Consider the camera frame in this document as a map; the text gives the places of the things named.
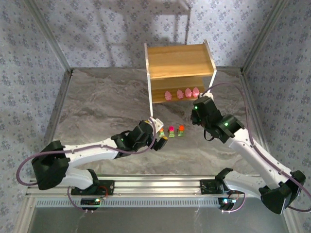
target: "gray marble surface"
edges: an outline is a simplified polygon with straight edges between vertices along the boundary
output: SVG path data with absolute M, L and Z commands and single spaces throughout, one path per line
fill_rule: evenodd
M 54 139 L 62 144 L 97 142 L 116 133 L 132 130 L 150 114 L 144 70 L 74 70 Z M 217 72 L 215 83 L 233 82 L 238 76 Z M 245 124 L 244 104 L 232 87 L 216 87 L 212 93 L 222 114 L 231 113 Z M 97 174 L 188 174 L 215 175 L 225 167 L 244 174 L 256 174 L 253 168 L 220 141 L 207 142 L 203 128 L 190 121 L 191 101 L 154 104 L 154 117 L 165 124 L 185 126 L 185 136 L 170 138 L 161 151 L 149 151 L 116 160 L 102 160 L 79 168 L 91 168 Z

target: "floral wallpaper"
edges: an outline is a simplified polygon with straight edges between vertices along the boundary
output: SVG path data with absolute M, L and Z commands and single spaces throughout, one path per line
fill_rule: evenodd
M 23 159 L 45 145 L 64 70 L 23 1 L 0 1 L 0 232 L 12 232 L 26 187 Z M 28 165 L 22 172 L 27 180 Z
M 149 46 L 209 42 L 241 67 L 276 0 L 35 0 L 72 67 L 144 67 Z
M 311 191 L 311 2 L 293 0 L 267 38 L 248 79 L 271 152 L 301 170 Z M 298 206 L 310 207 L 304 193 Z M 310 214 L 300 214 L 311 232 Z

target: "pink object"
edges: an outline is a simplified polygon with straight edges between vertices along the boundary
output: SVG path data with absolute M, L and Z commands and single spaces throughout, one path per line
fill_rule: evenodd
M 177 98 L 182 99 L 184 97 L 184 93 L 181 90 L 177 91 Z
M 192 91 L 191 91 L 189 88 L 187 88 L 187 89 L 185 90 L 185 96 L 186 96 L 187 98 L 191 98 L 191 96 L 192 96 Z
M 192 92 L 193 97 L 198 97 L 199 94 L 200 94 L 199 89 L 197 87 L 195 87 L 193 89 L 193 92 Z
M 170 101 L 172 99 L 172 94 L 169 92 L 169 91 L 166 91 L 165 92 L 165 99 L 167 101 Z

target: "small toy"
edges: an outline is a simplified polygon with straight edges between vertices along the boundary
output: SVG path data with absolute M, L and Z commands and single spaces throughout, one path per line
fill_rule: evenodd
M 182 99 L 184 97 L 184 93 L 181 90 L 177 91 L 177 98 Z
M 192 96 L 192 91 L 191 91 L 189 88 L 187 88 L 187 89 L 185 90 L 185 96 L 186 96 L 187 98 L 191 98 L 191 96 Z
M 165 99 L 167 101 L 170 101 L 172 99 L 172 94 L 169 92 L 169 91 L 166 91 L 165 92 Z
M 199 94 L 200 94 L 200 91 L 199 91 L 199 89 L 197 88 L 197 87 L 195 87 L 194 89 L 193 89 L 193 91 L 192 91 L 192 95 L 193 95 L 193 97 L 198 97 L 199 96 Z
M 159 137 L 165 137 L 164 129 L 159 130 Z
M 179 137 L 183 137 L 184 136 L 184 130 L 185 130 L 185 127 L 183 126 L 183 125 L 180 125 L 179 127 L 178 127 L 178 136 Z
M 175 132 L 174 132 L 174 127 L 170 126 L 169 127 L 169 137 L 175 137 Z

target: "robotic arm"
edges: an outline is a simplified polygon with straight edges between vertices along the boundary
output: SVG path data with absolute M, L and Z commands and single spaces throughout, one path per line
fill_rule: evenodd
M 233 115 L 222 116 L 210 93 L 200 95 L 193 102 L 191 120 L 194 125 L 202 126 L 212 139 L 217 138 L 237 151 L 260 174 L 260 178 L 255 178 L 225 168 L 215 180 L 200 183 L 202 194 L 225 194 L 230 190 L 248 193 L 261 199 L 276 214 L 281 214 L 298 197 L 301 189 L 282 172 L 290 174 L 302 185 L 306 179 L 304 174 L 299 170 L 292 172 L 256 141 L 251 140 L 248 130 Z M 162 127 L 163 123 L 159 119 L 150 118 L 148 121 L 141 121 L 132 131 L 116 134 L 97 143 L 63 146 L 60 141 L 51 142 L 42 152 L 57 151 L 57 154 L 47 154 L 32 160 L 38 188 L 46 190 L 57 185 L 66 185 L 76 187 L 71 192 L 73 195 L 102 193 L 101 187 L 107 184 L 101 183 L 103 181 L 97 178 L 93 170 L 80 170 L 75 167 L 102 159 L 117 159 L 142 153 L 146 150 L 137 151 L 145 146 L 159 150 L 167 142 L 165 137 L 156 140 L 156 133 Z M 278 172 L 260 157 L 254 146 L 282 172 Z

